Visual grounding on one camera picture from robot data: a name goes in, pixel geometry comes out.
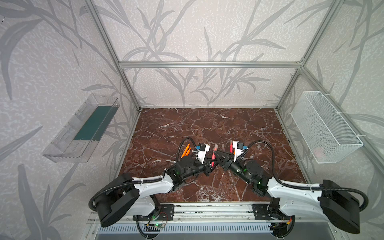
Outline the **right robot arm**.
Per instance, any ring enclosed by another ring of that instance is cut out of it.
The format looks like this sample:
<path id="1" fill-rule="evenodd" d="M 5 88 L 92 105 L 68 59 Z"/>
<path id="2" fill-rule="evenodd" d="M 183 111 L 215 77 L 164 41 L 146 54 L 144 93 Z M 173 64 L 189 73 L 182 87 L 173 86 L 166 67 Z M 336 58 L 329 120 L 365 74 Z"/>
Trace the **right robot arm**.
<path id="1" fill-rule="evenodd" d="M 357 189 L 343 188 L 330 180 L 321 184 L 301 184 L 282 181 L 255 160 L 241 164 L 249 147 L 237 142 L 232 152 L 214 150 L 213 154 L 224 171 L 231 171 L 252 186 L 252 192 L 259 197 L 271 198 L 267 212 L 278 217 L 307 217 L 327 220 L 336 228 L 351 234 L 359 234 L 360 213 L 368 204 L 368 196 Z"/>

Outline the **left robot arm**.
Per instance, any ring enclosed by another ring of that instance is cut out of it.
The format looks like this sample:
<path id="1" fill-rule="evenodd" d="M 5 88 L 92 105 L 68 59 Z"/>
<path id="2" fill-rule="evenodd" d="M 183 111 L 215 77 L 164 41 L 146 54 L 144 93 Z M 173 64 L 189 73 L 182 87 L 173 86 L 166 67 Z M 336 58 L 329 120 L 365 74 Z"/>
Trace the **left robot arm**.
<path id="1" fill-rule="evenodd" d="M 97 212 L 101 226 L 109 227 L 126 214 L 148 217 L 161 209 L 157 194 L 177 191 L 193 176 L 209 176 L 214 164 L 208 159 L 202 162 L 185 156 L 161 175 L 148 178 L 133 178 L 125 173 L 98 191 L 89 200 L 89 208 Z"/>

